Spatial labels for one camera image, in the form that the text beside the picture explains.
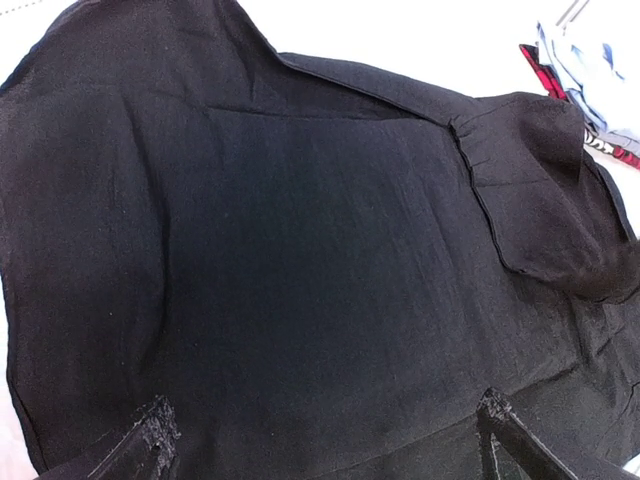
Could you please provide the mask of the light blue shirt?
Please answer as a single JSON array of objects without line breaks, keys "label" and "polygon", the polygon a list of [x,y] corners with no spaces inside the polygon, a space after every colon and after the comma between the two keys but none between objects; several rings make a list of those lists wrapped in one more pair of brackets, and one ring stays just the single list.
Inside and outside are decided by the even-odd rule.
[{"label": "light blue shirt", "polygon": [[537,25],[539,59],[555,71],[603,138],[639,149],[639,41],[624,47],[622,35]]}]

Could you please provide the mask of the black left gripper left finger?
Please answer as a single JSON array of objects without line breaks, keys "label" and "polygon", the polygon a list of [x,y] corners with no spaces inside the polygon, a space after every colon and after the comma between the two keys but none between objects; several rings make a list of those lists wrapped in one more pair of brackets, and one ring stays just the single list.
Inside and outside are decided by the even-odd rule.
[{"label": "black left gripper left finger", "polygon": [[175,479],[180,463],[175,411],[164,396],[137,409],[120,428],[44,473],[46,479]]}]

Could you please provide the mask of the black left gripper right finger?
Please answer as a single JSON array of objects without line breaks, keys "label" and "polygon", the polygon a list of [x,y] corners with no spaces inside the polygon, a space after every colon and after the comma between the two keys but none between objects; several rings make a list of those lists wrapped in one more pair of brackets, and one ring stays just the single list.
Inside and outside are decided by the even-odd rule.
[{"label": "black left gripper right finger", "polygon": [[549,446],[518,417],[508,399],[487,389],[476,408],[481,477],[505,477],[497,452],[503,450],[527,479],[634,479],[636,476],[610,462],[569,449],[565,457]]}]

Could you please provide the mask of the black long sleeve shirt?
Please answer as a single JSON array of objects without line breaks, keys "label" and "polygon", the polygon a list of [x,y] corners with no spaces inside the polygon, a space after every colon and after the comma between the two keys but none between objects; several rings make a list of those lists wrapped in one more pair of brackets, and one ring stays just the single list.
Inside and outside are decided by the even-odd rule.
[{"label": "black long sleeve shirt", "polygon": [[166,399],[180,479],[476,479],[509,395],[639,451],[639,247],[573,105],[277,53],[234,1],[80,1],[1,88],[7,380],[68,478]]}]

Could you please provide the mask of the red black plaid shirt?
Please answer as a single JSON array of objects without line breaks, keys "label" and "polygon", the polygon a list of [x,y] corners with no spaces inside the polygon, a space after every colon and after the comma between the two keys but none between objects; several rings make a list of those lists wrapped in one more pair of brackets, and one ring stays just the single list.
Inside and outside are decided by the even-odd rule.
[{"label": "red black plaid shirt", "polygon": [[[570,103],[576,107],[578,107],[578,102],[566,91],[561,88],[560,81],[551,66],[542,65],[539,61],[539,49],[532,45],[520,44],[519,50],[523,54],[524,58],[527,60],[528,64],[535,72],[539,82],[542,87],[546,90],[548,96],[550,98],[558,99],[567,103]],[[602,135],[600,135],[595,125],[588,119],[585,119],[585,129],[588,128],[601,139],[605,140]],[[639,170],[639,156],[637,157],[623,157],[621,159],[615,158],[613,156],[609,156],[611,158],[616,159],[617,161],[626,164],[627,166],[634,168],[635,170]]]}]

